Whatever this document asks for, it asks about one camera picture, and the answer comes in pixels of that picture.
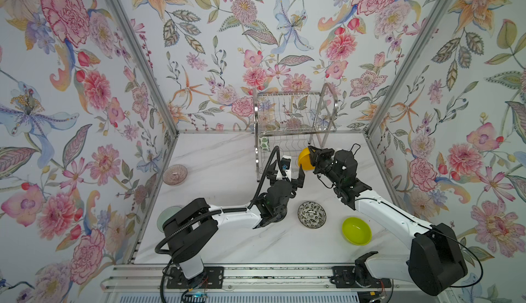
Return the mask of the yellow bowl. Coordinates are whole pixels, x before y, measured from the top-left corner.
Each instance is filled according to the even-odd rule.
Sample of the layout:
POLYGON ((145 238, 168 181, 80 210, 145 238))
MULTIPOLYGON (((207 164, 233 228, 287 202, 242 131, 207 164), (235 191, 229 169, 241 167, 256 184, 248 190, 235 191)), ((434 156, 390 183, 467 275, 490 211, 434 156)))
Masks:
POLYGON ((298 166, 304 171, 312 171, 315 169, 315 166, 311 164, 310 160, 310 149, 303 149, 298 157, 298 166))

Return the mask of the green leaf pattern bowl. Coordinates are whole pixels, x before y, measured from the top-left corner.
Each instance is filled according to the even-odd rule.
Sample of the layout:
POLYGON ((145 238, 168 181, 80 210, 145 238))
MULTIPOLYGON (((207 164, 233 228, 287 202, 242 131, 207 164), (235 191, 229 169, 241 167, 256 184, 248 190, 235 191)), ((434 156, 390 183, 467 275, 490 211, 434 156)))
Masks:
POLYGON ((268 137, 261 137, 261 138, 259 138, 259 146, 260 146, 260 150, 263 151, 263 152, 270 152, 271 151, 268 137))

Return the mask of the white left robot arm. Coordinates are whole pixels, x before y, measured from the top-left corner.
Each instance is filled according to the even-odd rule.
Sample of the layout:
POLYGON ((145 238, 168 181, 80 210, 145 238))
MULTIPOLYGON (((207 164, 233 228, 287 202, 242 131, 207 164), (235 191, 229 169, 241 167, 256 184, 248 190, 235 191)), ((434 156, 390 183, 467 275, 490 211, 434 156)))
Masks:
POLYGON ((271 186, 247 206, 224 208, 209 205, 204 198, 193 200, 163 223, 164 238, 155 253, 169 256, 189 281, 205 274, 200 252, 220 228, 259 229, 281 222, 289 200, 304 186, 305 172, 300 168, 298 177, 292 178, 289 170, 266 171, 263 178, 271 186))

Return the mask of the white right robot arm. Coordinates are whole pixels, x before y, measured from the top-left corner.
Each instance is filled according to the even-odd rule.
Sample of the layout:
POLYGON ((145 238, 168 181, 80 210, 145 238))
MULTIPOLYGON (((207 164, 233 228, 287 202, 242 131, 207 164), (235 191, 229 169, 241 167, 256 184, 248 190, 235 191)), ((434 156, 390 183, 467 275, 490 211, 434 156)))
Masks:
POLYGON ((452 228, 424 222, 383 199, 358 179, 352 151, 312 146, 308 150, 314 173, 331 182, 343 204, 377 222, 408 249, 401 254, 372 251, 360 256, 353 264, 354 281, 363 287, 384 278, 412 282, 424 293, 437 296, 468 274, 452 228))

